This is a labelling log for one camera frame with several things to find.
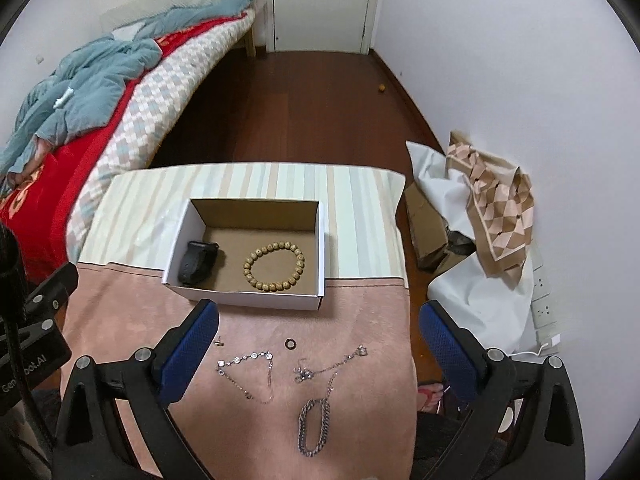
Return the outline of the pink and striped table cloth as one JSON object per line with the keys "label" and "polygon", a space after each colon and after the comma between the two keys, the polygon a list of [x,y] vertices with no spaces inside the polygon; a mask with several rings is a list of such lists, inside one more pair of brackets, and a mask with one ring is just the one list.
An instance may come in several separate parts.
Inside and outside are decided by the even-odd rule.
{"label": "pink and striped table cloth", "polygon": [[398,172],[248,162],[130,171],[102,198],[63,333],[98,362],[152,347],[191,310],[165,287],[190,198],[318,200],[328,213],[317,311],[224,307],[214,344],[170,411],[218,479],[405,479],[416,368],[396,211]]}

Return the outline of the black smart watch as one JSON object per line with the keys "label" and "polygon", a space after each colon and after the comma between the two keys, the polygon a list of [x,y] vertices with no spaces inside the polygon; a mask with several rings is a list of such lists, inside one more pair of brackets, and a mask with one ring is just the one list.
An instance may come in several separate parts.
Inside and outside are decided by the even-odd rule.
{"label": "black smart watch", "polygon": [[190,240],[180,260],[178,282],[182,286],[194,287],[212,273],[219,252],[217,243]]}

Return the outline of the white power strip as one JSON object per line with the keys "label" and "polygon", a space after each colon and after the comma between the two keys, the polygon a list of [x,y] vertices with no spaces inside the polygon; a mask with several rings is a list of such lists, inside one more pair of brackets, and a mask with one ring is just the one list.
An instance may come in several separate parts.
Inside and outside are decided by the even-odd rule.
{"label": "white power strip", "polygon": [[548,279],[544,259],[536,243],[530,246],[530,258],[533,263],[534,289],[530,310],[538,344],[544,348],[556,346],[554,337],[559,335],[556,324],[554,297]]}

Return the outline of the checkered mattress sheet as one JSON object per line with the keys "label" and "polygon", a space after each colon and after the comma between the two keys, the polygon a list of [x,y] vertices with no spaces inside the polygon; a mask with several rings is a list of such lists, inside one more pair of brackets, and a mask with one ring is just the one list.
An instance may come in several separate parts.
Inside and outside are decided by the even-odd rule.
{"label": "checkered mattress sheet", "polygon": [[245,36],[256,18],[247,9],[231,21],[209,23],[193,37],[183,30],[174,50],[143,76],[132,92],[122,119],[89,172],[66,223],[67,259],[76,262],[93,217],[114,177],[146,168],[186,104],[214,66]]}

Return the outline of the blue-grey quilt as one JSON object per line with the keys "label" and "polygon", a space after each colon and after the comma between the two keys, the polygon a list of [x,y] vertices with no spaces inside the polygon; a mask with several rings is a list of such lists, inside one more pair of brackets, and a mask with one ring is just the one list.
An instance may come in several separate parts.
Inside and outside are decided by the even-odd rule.
{"label": "blue-grey quilt", "polygon": [[1,193],[50,151],[105,127],[127,84],[160,62],[160,37],[213,18],[236,18],[253,0],[130,0],[107,12],[108,34],[79,47],[28,92],[1,151]]}

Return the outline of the white cardboard box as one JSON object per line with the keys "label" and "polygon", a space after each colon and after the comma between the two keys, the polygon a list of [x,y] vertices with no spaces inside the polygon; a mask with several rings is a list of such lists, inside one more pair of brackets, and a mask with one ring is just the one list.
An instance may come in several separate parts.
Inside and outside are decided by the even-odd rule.
{"label": "white cardboard box", "polygon": [[[212,273],[194,287],[178,282],[190,240],[219,245]],[[221,306],[317,311],[326,294],[326,208],[318,200],[190,198],[162,283]]]}

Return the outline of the white plastic bag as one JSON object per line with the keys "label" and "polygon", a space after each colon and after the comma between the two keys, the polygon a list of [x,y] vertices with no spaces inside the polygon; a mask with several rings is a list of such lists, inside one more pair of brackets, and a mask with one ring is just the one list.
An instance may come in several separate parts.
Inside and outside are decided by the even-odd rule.
{"label": "white plastic bag", "polygon": [[[470,190],[461,172],[446,167],[446,154],[426,145],[409,142],[414,182],[448,224],[475,243],[466,212]],[[503,278],[488,276],[478,260],[477,248],[428,285],[427,297],[435,299],[447,313],[486,347],[512,352],[525,335],[534,278],[530,246],[521,281],[511,287]]]}

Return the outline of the pink slipper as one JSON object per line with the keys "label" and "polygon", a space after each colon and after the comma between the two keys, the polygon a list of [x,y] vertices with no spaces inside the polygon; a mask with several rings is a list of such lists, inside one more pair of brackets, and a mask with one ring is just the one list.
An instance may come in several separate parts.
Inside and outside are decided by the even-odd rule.
{"label": "pink slipper", "polygon": [[416,409],[422,413],[437,413],[442,398],[448,390],[449,387],[445,387],[441,382],[418,385],[418,407]]}

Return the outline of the red blanket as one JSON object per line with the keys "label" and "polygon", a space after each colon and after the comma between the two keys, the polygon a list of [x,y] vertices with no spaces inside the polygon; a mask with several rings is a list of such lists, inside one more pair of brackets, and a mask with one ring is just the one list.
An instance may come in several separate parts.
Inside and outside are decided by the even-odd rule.
{"label": "red blanket", "polygon": [[[186,29],[193,37],[208,29],[209,23],[220,24],[233,18],[213,18]],[[160,37],[160,61],[174,48],[171,32]],[[27,278],[42,282],[58,266],[68,261],[66,254],[66,223],[75,200],[99,156],[122,119],[134,87],[142,76],[127,84],[110,122],[50,151],[42,164],[13,191],[1,197],[1,222],[9,228],[20,244]]]}

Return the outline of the white door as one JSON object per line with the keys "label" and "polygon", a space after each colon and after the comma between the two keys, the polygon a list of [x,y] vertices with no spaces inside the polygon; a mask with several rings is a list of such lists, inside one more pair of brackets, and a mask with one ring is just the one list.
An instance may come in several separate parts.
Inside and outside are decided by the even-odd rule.
{"label": "white door", "polygon": [[366,54],[378,0],[267,0],[270,52]]}

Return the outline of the brown cardboard piece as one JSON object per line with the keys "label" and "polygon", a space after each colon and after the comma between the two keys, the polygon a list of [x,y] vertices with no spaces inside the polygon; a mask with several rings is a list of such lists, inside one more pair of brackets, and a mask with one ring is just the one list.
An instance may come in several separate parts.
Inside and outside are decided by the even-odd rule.
{"label": "brown cardboard piece", "polygon": [[405,189],[409,230],[418,268],[437,276],[476,252],[475,243],[446,221],[421,192],[416,182]]}

